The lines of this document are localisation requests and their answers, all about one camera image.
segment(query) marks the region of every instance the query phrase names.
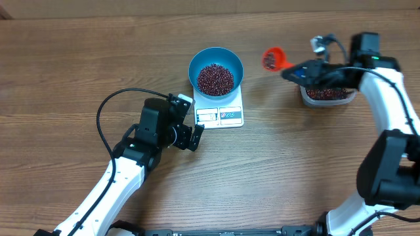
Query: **digital kitchen scale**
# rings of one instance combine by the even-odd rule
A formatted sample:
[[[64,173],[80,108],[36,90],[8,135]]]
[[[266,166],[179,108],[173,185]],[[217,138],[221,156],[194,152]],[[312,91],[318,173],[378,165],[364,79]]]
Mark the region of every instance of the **digital kitchen scale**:
[[[194,89],[194,114],[197,125],[204,128],[243,126],[242,92],[239,86],[230,96],[220,100],[205,98]]]

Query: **wood grain surface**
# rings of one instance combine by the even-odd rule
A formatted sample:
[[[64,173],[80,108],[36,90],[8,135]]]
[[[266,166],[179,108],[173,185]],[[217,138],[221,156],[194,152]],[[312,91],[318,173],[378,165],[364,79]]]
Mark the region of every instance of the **wood grain surface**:
[[[84,200],[109,161],[95,125],[107,95],[125,87],[192,95],[189,62],[214,46],[243,62],[245,125],[205,130],[194,153],[165,150],[117,219],[182,230],[312,224],[355,191],[377,137],[372,115],[361,94],[347,106],[305,107],[296,85],[262,69],[261,55],[281,46],[299,63],[315,57],[315,35],[333,32],[348,46],[361,31],[381,34],[382,53],[399,59],[419,111],[418,10],[0,22],[0,235],[51,231]],[[149,97],[121,94],[105,106],[112,146]],[[419,217],[418,209],[401,214]],[[420,234],[419,224],[393,219],[373,228]]]
[[[0,0],[14,19],[228,14],[324,10],[413,10],[418,0]]]

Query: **wire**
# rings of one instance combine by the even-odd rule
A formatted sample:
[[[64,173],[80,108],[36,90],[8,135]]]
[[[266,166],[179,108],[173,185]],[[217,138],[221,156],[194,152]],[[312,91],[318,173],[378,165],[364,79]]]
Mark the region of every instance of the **wire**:
[[[102,198],[105,196],[106,192],[109,190],[112,182],[114,181],[114,178],[115,178],[115,175],[116,175],[116,169],[117,169],[116,160],[115,160],[114,154],[112,153],[110,145],[106,141],[105,136],[102,133],[102,129],[100,128],[99,117],[100,117],[100,112],[102,111],[102,108],[104,107],[105,103],[109,99],[111,99],[113,96],[115,96],[117,94],[120,94],[122,92],[128,92],[128,91],[148,92],[150,94],[155,94],[155,95],[158,95],[158,96],[161,96],[161,97],[164,97],[164,98],[168,98],[168,96],[166,96],[164,94],[154,92],[154,91],[151,91],[151,90],[147,90],[147,89],[143,89],[143,88],[125,88],[125,89],[121,89],[117,92],[112,93],[111,95],[106,97],[104,101],[102,101],[102,103],[100,104],[100,106],[98,108],[98,112],[96,113],[96,127],[98,129],[100,139],[102,139],[102,141],[104,142],[105,148],[106,148],[106,150],[108,150],[108,153],[110,154],[110,157],[111,157],[111,162],[112,162],[111,178],[108,181],[108,184],[106,185],[106,187],[104,188],[104,191],[102,191],[102,193],[99,195],[98,199],[92,204],[90,209],[88,211],[86,211],[85,215],[80,219],[80,221],[78,221],[75,224],[74,228],[70,231],[68,236],[72,236],[82,226],[83,222],[89,217],[89,215],[92,213],[92,211],[95,209],[95,207],[99,204],[100,200],[102,200]]]
[[[325,73],[325,74],[323,74],[320,78],[322,79],[322,77],[325,77],[327,74],[330,74],[330,73],[334,73],[334,72],[336,72],[336,71],[343,71],[343,70],[358,70],[358,71],[364,71],[364,72],[368,72],[368,73],[371,73],[371,74],[374,74],[374,75],[376,75],[376,76],[378,76],[380,79],[382,79],[384,82],[387,82],[395,91],[396,91],[396,93],[397,93],[397,95],[398,95],[398,97],[400,98],[400,101],[401,101],[401,104],[402,104],[402,108],[403,108],[403,110],[404,110],[404,113],[405,113],[405,115],[406,115],[406,119],[407,119],[407,124],[408,124],[408,126],[410,127],[410,129],[411,129],[411,132],[414,134],[414,135],[416,135],[416,136],[418,136],[418,134],[417,134],[417,131],[415,130],[415,128],[414,128],[414,124],[413,124],[413,119],[410,117],[410,113],[408,112],[408,108],[407,108],[407,104],[406,104],[406,102],[404,101],[404,97],[402,96],[402,93],[401,93],[401,91],[398,89],[398,87],[396,86],[396,83],[394,83],[394,82],[392,82],[392,81],[390,81],[389,79],[387,79],[385,76],[383,76],[383,75],[381,75],[380,73],[377,73],[377,72],[375,72],[375,71],[373,71],[373,70],[371,70],[371,69],[366,69],[366,68],[357,68],[357,67],[352,67],[352,66],[348,66],[348,67],[343,67],[343,68],[337,68],[337,69],[333,69],[333,70],[331,70],[331,71],[329,71],[329,72],[327,72],[327,73]]]
[[[406,218],[403,216],[399,216],[397,214],[393,214],[393,213],[389,213],[389,212],[375,212],[375,214],[369,216],[367,219],[365,219],[362,223],[358,224],[354,229],[351,230],[351,232],[348,234],[348,236],[353,236],[356,234],[356,232],[361,229],[362,227],[364,227],[366,224],[368,224],[369,222],[371,222],[373,219],[375,218],[380,218],[380,216],[390,216],[392,218],[396,218],[398,220],[402,220],[404,222],[409,222],[409,223],[419,223],[420,222],[420,218]]]
[[[343,56],[344,56],[344,63],[347,64],[348,63],[348,56],[347,56],[347,51],[344,48],[343,44],[336,38],[336,37],[327,37],[327,39],[336,42],[336,44],[339,46],[339,48],[341,49],[341,52],[343,52]]]

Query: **red beans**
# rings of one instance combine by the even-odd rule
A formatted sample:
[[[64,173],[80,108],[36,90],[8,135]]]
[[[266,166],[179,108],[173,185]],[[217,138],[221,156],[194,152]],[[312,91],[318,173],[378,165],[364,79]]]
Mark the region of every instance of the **red beans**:
[[[341,100],[346,99],[351,93],[345,88],[338,89],[307,89],[306,94],[313,100]]]
[[[234,88],[234,76],[223,66],[211,64],[199,72],[197,86],[204,94],[222,96]]]
[[[276,59],[274,57],[274,53],[269,52],[262,60],[264,67],[266,69],[275,69],[276,68]]]

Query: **black cable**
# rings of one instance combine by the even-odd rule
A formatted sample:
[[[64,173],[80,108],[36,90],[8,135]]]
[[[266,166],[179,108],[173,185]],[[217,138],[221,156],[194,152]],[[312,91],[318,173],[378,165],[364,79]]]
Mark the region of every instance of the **black cable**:
[[[104,107],[105,103],[111,99],[113,96],[120,94],[122,92],[128,92],[128,91],[139,91],[139,92],[148,92],[150,94],[155,94],[164,98],[168,98],[168,96],[158,93],[158,92],[154,92],[151,90],[147,90],[147,89],[143,89],[143,88],[125,88],[125,89],[121,89],[117,92],[114,92],[113,94],[109,95],[108,97],[105,98],[105,100],[100,104],[99,108],[98,108],[98,112],[96,113],[96,127],[98,129],[98,133],[100,136],[100,139],[102,139],[102,141],[104,142],[105,148],[108,150],[108,153],[110,154],[111,157],[111,162],[112,162],[112,174],[111,174],[111,178],[108,181],[108,184],[106,185],[106,187],[104,188],[104,191],[102,191],[102,193],[99,195],[98,199],[93,203],[93,205],[90,207],[90,209],[88,211],[86,211],[85,215],[80,219],[80,221],[78,221],[74,228],[70,231],[70,233],[68,234],[68,236],[72,236],[82,225],[83,222],[89,217],[89,215],[92,213],[92,211],[95,209],[95,207],[99,204],[100,200],[102,200],[102,198],[105,196],[106,192],[109,190],[109,188],[111,187],[112,182],[114,181],[115,175],[116,175],[116,160],[114,157],[114,154],[112,153],[112,150],[108,144],[108,142],[105,139],[104,134],[102,133],[102,129],[100,128],[100,121],[99,121],[99,117],[100,117],[100,112],[102,111],[102,108]]]
[[[410,117],[410,113],[408,112],[408,108],[406,105],[406,102],[404,101],[404,97],[402,96],[402,93],[400,92],[400,90],[398,89],[398,87],[396,86],[396,83],[390,81],[389,79],[387,79],[385,76],[381,75],[380,73],[377,73],[371,69],[366,69],[366,68],[357,68],[357,67],[352,67],[352,66],[348,66],[348,67],[343,67],[343,68],[337,68],[337,69],[333,69],[325,74],[323,74],[322,76],[320,76],[320,79],[322,79],[322,77],[324,77],[325,75],[329,74],[329,73],[334,73],[336,71],[342,71],[342,70],[358,70],[358,71],[364,71],[364,72],[368,72],[368,73],[372,73],[376,76],[378,76],[380,79],[382,79],[384,82],[387,82],[397,93],[398,97],[400,98],[401,104],[402,104],[402,108],[404,110],[404,113],[406,115],[406,119],[407,119],[407,124],[409,125],[411,132],[418,136],[417,131],[414,128],[414,124],[413,124],[413,119]]]
[[[399,216],[397,214],[389,213],[389,212],[375,212],[375,214],[369,216],[367,219],[365,219],[362,223],[358,224],[354,229],[351,230],[351,232],[348,234],[348,236],[353,236],[356,234],[356,232],[361,229],[363,226],[371,222],[374,218],[380,218],[381,216],[390,216],[392,218],[396,218],[398,220],[402,220],[404,222],[409,223],[419,223],[420,218],[406,218],[403,216]]]
[[[348,63],[348,56],[347,56],[347,51],[346,48],[344,48],[343,44],[335,37],[327,37],[327,39],[336,42],[336,44],[339,46],[339,48],[341,49],[341,52],[343,52],[343,56],[344,56],[344,63],[347,64]]]

